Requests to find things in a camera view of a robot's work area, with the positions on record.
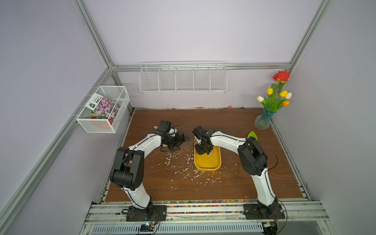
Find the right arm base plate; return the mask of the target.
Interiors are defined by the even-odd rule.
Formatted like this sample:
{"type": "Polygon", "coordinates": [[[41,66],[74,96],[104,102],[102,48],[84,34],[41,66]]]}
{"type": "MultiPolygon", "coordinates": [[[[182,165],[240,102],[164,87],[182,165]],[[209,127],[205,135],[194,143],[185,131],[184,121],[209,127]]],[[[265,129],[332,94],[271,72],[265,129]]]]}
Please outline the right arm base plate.
{"type": "Polygon", "coordinates": [[[282,206],[277,202],[273,202],[270,206],[262,203],[244,204],[243,209],[243,214],[247,220],[277,220],[286,218],[282,206]]]}

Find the yellow plastic storage box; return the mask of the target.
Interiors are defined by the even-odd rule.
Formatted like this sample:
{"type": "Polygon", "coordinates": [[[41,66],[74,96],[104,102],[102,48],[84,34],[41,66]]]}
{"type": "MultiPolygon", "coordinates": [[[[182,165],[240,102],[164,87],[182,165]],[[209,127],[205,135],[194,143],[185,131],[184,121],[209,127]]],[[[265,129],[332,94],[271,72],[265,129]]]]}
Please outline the yellow plastic storage box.
{"type": "Polygon", "coordinates": [[[222,165],[220,147],[215,146],[210,154],[203,155],[199,155],[194,148],[194,164],[199,171],[217,171],[222,165]]]}

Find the green yellow toy trowel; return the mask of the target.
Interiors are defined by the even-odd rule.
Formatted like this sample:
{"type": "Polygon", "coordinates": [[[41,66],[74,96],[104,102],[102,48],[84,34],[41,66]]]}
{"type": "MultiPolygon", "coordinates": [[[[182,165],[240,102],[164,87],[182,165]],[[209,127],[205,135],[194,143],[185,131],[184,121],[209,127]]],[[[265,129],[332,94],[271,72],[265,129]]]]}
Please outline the green yellow toy trowel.
{"type": "Polygon", "coordinates": [[[247,138],[254,138],[256,141],[258,140],[258,137],[257,135],[255,134],[254,131],[251,131],[248,135],[247,135],[247,138]]]}

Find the white cotton work glove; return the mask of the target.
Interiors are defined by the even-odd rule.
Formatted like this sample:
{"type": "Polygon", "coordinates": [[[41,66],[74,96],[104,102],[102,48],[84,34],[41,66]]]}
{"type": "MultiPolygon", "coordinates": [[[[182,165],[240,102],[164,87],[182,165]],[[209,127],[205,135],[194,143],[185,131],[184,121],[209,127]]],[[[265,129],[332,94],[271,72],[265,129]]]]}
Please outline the white cotton work glove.
{"type": "Polygon", "coordinates": [[[174,127],[156,127],[156,130],[153,132],[157,135],[174,135],[176,133],[176,129],[174,127]]]}

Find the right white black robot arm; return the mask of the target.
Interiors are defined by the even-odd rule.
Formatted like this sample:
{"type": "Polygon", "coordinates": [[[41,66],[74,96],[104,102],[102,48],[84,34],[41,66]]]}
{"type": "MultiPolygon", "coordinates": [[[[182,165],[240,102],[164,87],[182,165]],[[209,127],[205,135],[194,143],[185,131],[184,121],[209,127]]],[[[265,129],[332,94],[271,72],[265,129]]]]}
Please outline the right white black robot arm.
{"type": "Polygon", "coordinates": [[[278,203],[269,180],[268,156],[256,138],[238,138],[215,129],[207,131],[202,126],[196,127],[193,134],[198,140],[195,149],[199,155],[210,154],[215,146],[238,154],[243,169],[253,179],[258,202],[265,207],[278,203]]]}

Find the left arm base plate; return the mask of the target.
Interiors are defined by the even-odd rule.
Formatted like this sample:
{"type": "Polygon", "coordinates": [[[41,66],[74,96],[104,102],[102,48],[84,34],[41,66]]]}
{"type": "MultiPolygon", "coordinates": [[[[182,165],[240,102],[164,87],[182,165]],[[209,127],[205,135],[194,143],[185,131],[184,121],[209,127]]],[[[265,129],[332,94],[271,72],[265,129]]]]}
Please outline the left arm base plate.
{"type": "Polygon", "coordinates": [[[146,209],[130,206],[127,209],[127,222],[165,221],[167,206],[150,204],[146,209]]]}

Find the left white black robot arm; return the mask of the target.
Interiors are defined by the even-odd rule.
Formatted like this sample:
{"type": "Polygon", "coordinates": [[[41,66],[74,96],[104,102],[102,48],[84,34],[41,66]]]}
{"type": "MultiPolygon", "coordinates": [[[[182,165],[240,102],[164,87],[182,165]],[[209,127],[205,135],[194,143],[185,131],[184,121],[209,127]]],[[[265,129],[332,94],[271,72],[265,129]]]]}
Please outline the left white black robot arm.
{"type": "Polygon", "coordinates": [[[145,210],[152,203],[147,194],[143,179],[145,175],[145,158],[155,149],[166,146],[170,152],[180,149],[188,142],[186,134],[150,133],[144,139],[130,147],[120,147],[110,171],[110,181],[122,189],[132,202],[132,206],[145,210]]]}

